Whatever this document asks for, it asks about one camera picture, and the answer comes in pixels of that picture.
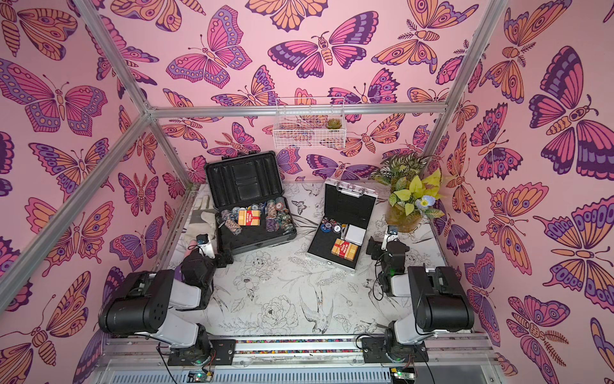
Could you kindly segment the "large black poker case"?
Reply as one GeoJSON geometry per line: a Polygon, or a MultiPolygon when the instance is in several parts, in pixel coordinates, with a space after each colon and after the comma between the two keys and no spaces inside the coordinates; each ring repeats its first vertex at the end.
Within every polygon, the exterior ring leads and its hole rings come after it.
{"type": "Polygon", "coordinates": [[[228,158],[205,166],[217,210],[217,245],[232,256],[279,246],[297,237],[273,151],[228,158]],[[238,225],[240,209],[261,211],[261,225],[238,225]]]}

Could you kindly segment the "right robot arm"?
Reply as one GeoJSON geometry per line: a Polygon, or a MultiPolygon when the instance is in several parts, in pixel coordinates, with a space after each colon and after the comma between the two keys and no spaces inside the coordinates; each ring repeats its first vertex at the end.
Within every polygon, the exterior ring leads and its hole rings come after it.
{"type": "Polygon", "coordinates": [[[366,363],[427,363],[427,339],[473,329],[475,316],[454,269],[407,267],[408,251],[396,237],[368,242],[366,254],[382,267],[377,283],[384,296],[410,299],[412,312],[392,321],[382,336],[357,339],[366,363]]]}

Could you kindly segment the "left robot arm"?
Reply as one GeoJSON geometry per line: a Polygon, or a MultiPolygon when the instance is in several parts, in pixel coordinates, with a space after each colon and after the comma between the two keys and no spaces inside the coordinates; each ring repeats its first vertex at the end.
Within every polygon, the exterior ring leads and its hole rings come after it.
{"type": "Polygon", "coordinates": [[[236,342],[213,340],[206,328],[182,318],[182,312],[205,310],[214,292],[214,274],[224,260],[217,254],[193,249],[173,270],[129,274],[98,316],[102,331],[116,337],[153,339],[169,352],[160,352],[171,366],[229,366],[236,342]]]}

